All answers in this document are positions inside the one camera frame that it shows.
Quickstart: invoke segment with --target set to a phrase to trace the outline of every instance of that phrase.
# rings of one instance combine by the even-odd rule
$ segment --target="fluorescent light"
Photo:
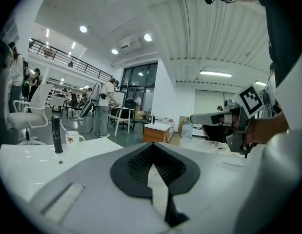
[[[151,41],[151,40],[152,40],[152,38],[151,38],[151,36],[150,36],[149,34],[145,34],[145,35],[144,35],[144,39],[145,39],[146,41]]]
[[[85,27],[85,26],[81,26],[79,29],[80,29],[81,32],[83,32],[83,33],[86,33],[86,32],[87,32],[87,27]]]
[[[256,81],[255,84],[261,85],[261,86],[266,86],[266,83],[260,82],[260,81]]]
[[[231,74],[226,74],[226,73],[219,73],[219,72],[214,72],[214,71],[201,71],[201,75],[210,75],[210,76],[223,76],[223,77],[231,77]]]

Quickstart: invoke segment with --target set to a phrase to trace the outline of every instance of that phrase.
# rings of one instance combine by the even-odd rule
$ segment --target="white chair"
[[[44,112],[44,103],[48,97],[49,92],[53,88],[52,84],[42,84],[35,91],[31,102],[15,100],[13,102],[14,109],[16,110],[16,103],[27,104],[21,113],[11,113],[8,116],[9,122],[17,129],[26,129],[26,139],[21,139],[19,145],[45,145],[45,143],[38,141],[37,137],[29,137],[28,128],[45,127],[49,124],[48,118]]]

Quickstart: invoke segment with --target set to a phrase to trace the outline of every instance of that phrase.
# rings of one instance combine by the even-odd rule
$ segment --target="air conditioner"
[[[121,45],[121,51],[125,53],[141,48],[141,43],[139,42],[139,39],[134,35],[120,40],[119,43]]]

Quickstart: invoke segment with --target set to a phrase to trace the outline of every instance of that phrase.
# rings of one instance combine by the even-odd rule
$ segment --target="backpack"
[[[29,78],[28,62],[25,61],[25,58],[23,58],[23,74],[24,74],[24,79]]]

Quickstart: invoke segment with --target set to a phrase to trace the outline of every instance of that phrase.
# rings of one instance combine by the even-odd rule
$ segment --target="gray floor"
[[[58,112],[53,112],[53,115],[55,116],[60,116],[60,113]],[[66,116],[66,113],[63,112],[62,114],[62,123],[63,126],[69,131],[69,130],[76,130],[82,135],[85,140],[90,140],[90,139],[96,139],[100,138],[99,136],[94,134],[94,131],[92,131],[91,134],[89,134],[91,128],[92,128],[92,115],[89,114],[89,116],[86,116],[83,121],[73,121],[70,118]],[[138,144],[142,143],[143,140],[143,135],[142,135],[142,128],[143,125],[141,123],[136,123],[135,130],[133,134],[127,133],[127,126],[124,126],[124,129],[122,129],[122,126],[118,127],[117,131],[117,136],[114,137],[114,132],[115,132],[115,127],[114,123],[110,122],[108,124],[108,132],[111,135],[109,139],[118,145],[122,147],[127,147],[133,144]],[[41,127],[41,128],[36,128],[34,130],[29,130],[29,135],[30,136],[37,136],[38,139],[48,145],[53,144],[53,138],[52,138],[52,125],[49,124],[47,127]],[[64,138],[64,131],[61,131],[61,140],[62,143],[65,143],[65,138]]]

